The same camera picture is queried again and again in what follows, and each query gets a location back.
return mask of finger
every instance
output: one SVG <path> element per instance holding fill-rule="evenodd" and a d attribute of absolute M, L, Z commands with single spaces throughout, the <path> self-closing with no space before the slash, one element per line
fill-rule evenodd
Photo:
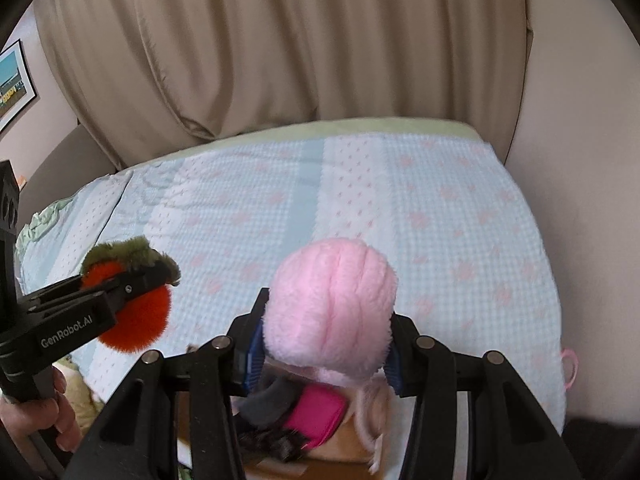
<path fill-rule="evenodd" d="M 53 426 L 58 420 L 58 404 L 54 399 L 30 400 L 22 404 L 11 404 L 3 399 L 0 418 L 12 437 L 25 437 Z"/>
<path fill-rule="evenodd" d="M 66 392 L 65 375 L 56 367 L 53 367 L 53 386 L 55 387 L 56 391 L 61 394 Z"/>
<path fill-rule="evenodd" d="M 71 428 L 66 430 L 64 433 L 60 433 L 56 438 L 56 444 L 62 451 L 73 451 L 75 452 L 80 445 L 80 441 L 82 440 L 82 433 L 80 433 L 80 427 L 74 421 Z"/>
<path fill-rule="evenodd" d="M 58 420 L 56 429 L 59 433 L 65 433 L 76 423 L 76 412 L 62 394 L 58 394 Z"/>

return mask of logo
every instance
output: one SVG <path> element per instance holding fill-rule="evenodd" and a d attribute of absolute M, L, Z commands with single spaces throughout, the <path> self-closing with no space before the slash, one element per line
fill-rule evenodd
<path fill-rule="evenodd" d="M 91 325 L 94 320 L 91 318 L 91 315 L 84 316 L 84 319 L 80 319 L 73 323 L 73 325 L 67 325 L 66 328 L 62 330 L 58 330 L 54 335 L 50 337 L 44 337 L 40 340 L 40 346 L 43 348 L 48 348 L 56 343 L 62 341 L 65 337 L 69 337 L 74 332 L 79 332 L 85 326 Z"/>

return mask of wall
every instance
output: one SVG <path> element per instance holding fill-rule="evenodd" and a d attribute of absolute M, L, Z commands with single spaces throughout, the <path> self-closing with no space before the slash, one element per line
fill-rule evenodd
<path fill-rule="evenodd" d="M 610 0 L 528 0 L 507 168 L 542 231 L 580 357 L 570 413 L 640 422 L 640 46 Z"/>
<path fill-rule="evenodd" d="M 0 134 L 0 160 L 11 160 L 16 176 L 28 179 L 78 122 L 47 64 L 33 6 L 24 13 L 6 46 L 18 38 L 38 97 Z"/>

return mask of curtain fold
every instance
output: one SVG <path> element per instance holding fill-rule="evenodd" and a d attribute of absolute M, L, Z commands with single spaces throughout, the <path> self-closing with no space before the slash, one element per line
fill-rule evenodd
<path fill-rule="evenodd" d="M 123 164 L 269 126 L 471 124 L 505 159 L 525 0 L 36 0 L 49 63 Z"/>

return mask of framed picture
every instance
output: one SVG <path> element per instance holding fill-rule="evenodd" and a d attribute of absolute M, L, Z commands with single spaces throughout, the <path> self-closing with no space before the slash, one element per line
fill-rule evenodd
<path fill-rule="evenodd" d="M 0 54 L 0 132 L 35 97 L 18 40 Z"/>

